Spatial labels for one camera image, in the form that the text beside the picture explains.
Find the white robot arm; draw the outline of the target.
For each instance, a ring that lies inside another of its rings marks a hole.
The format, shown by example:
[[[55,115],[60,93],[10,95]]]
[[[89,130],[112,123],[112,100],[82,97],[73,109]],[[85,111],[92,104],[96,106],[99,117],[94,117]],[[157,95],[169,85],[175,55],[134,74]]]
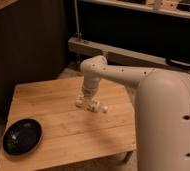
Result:
[[[134,100],[138,171],[190,171],[190,75],[150,67],[113,66],[98,55],[80,64],[84,75],[76,105],[107,108],[94,98],[101,79],[136,89]]]

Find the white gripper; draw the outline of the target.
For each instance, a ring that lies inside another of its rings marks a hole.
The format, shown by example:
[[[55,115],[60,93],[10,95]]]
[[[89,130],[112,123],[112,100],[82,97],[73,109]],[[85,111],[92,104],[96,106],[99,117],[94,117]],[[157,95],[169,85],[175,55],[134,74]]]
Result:
[[[96,89],[82,88],[83,95],[79,95],[76,98],[75,105],[77,107],[82,107],[84,105],[84,97],[85,98],[93,98],[97,93]],[[98,110],[100,106],[100,102],[96,99],[93,99],[90,103],[90,107],[92,110]]]

